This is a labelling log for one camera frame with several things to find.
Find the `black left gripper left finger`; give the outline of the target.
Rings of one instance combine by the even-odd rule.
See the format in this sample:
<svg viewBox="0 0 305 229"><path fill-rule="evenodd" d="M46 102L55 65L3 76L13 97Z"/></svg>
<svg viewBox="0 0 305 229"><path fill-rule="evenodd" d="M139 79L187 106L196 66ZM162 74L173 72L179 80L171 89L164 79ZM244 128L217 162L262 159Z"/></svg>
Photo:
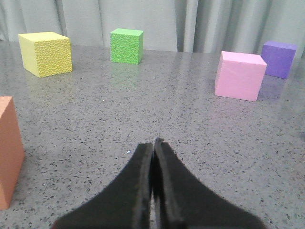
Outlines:
<svg viewBox="0 0 305 229"><path fill-rule="evenodd" d="M53 228L149 228L152 156L151 143L139 144L125 168L101 193L59 218Z"/></svg>

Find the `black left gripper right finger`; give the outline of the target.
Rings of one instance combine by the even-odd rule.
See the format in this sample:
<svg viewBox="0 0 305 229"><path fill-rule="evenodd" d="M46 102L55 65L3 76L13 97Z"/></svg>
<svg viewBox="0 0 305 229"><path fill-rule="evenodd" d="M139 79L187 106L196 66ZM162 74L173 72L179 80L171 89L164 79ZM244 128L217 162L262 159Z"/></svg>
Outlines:
<svg viewBox="0 0 305 229"><path fill-rule="evenodd" d="M255 215L202 184L161 138L154 144L153 194L161 229L263 229Z"/></svg>

